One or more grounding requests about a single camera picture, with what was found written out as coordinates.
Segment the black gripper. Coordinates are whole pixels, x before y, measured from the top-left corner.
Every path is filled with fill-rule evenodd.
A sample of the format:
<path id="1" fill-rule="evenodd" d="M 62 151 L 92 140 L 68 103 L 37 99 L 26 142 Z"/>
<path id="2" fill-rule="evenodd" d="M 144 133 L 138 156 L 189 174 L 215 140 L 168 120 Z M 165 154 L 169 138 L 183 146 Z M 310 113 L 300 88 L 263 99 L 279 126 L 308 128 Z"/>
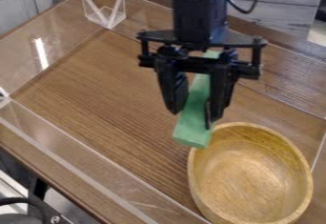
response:
<path id="1" fill-rule="evenodd" d="M 173 27 L 163 31 L 141 31 L 138 65 L 156 72 L 167 110 L 177 114 L 188 95 L 184 72 L 208 74 L 208 98 L 204 102 L 204 128 L 223 117 L 231 101 L 231 76 L 257 79 L 260 37 L 237 34 L 228 29 L 227 8 L 241 13 L 232 0 L 172 0 Z"/>

